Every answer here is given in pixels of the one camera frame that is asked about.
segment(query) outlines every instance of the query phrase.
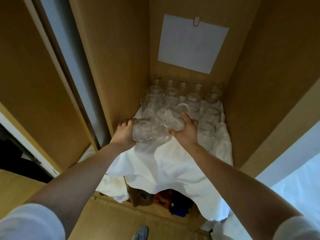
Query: white sleeve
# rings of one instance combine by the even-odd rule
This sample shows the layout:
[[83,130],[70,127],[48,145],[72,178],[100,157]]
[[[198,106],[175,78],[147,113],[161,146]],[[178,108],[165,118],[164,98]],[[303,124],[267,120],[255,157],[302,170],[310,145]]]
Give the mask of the white sleeve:
[[65,240],[56,214],[39,204],[24,204],[0,221],[0,240]]
[[283,222],[275,231],[273,240],[320,240],[320,229],[304,216],[295,216]]

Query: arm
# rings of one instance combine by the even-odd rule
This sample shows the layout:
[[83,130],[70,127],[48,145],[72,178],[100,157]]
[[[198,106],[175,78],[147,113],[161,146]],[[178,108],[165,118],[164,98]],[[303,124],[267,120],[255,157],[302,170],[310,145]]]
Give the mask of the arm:
[[194,159],[253,239],[272,239],[282,222],[301,215],[273,190],[201,147],[197,141],[198,121],[187,114],[183,118],[186,127],[182,131],[168,132]]
[[109,145],[59,175],[26,203],[37,203],[52,210],[62,222],[68,239],[84,206],[114,159],[134,145],[132,121],[124,121],[118,125]]

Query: person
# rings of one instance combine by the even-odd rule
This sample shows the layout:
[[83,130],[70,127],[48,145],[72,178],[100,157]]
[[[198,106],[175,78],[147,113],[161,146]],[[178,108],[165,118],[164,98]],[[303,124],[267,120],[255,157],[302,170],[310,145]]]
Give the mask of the person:
[[[320,232],[267,186],[210,154],[197,141],[198,121],[183,114],[186,126],[169,129],[221,194],[253,239],[319,239]],[[0,221],[0,239],[67,239],[89,198],[114,159],[135,145],[132,120],[118,124],[98,153],[53,179]],[[140,228],[134,240],[146,240]]]

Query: gray sneaker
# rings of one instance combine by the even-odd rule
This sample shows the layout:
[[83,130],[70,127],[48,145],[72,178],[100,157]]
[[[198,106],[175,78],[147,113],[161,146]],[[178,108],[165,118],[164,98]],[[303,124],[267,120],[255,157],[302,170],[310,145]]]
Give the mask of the gray sneaker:
[[134,234],[132,240],[146,240],[148,237],[149,229],[146,226],[142,226],[138,229],[136,234]]

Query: person's left arm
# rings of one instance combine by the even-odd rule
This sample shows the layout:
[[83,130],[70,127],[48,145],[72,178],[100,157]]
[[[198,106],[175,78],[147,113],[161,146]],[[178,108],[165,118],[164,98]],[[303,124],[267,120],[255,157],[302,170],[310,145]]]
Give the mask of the person's left arm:
[[25,204],[36,203],[52,210],[62,222],[67,239],[114,159],[135,145],[132,127],[131,120],[119,124],[110,144],[49,182]]

